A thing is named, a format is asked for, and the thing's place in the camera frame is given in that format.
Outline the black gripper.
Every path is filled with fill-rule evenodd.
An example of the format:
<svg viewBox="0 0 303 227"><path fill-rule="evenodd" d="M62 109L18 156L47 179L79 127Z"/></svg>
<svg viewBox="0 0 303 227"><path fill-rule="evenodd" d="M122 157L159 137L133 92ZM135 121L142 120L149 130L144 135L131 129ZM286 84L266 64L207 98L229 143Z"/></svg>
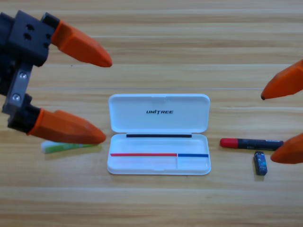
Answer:
<svg viewBox="0 0 303 227"><path fill-rule="evenodd" d="M110 55L95 39L49 13L42 21L21 10L15 17L1 13L0 93L6 97L4 113L21 109L32 67L45 63L51 43L78 61L112 66Z"/></svg>

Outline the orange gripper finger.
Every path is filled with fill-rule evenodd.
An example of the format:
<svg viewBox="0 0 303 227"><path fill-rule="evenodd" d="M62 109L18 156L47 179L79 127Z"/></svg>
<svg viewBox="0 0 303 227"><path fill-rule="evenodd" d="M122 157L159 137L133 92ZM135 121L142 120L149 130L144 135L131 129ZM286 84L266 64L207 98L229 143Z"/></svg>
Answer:
<svg viewBox="0 0 303 227"><path fill-rule="evenodd" d="M8 127L26 135L64 143L100 144L106 135L91 122L57 110L28 105L10 116Z"/></svg>
<svg viewBox="0 0 303 227"><path fill-rule="evenodd" d="M261 99L272 99L294 95L303 89L303 61L277 73L265 86Z"/></svg>
<svg viewBox="0 0 303 227"><path fill-rule="evenodd" d="M299 164L303 162L303 134L290 138L272 155L271 160L281 164Z"/></svg>

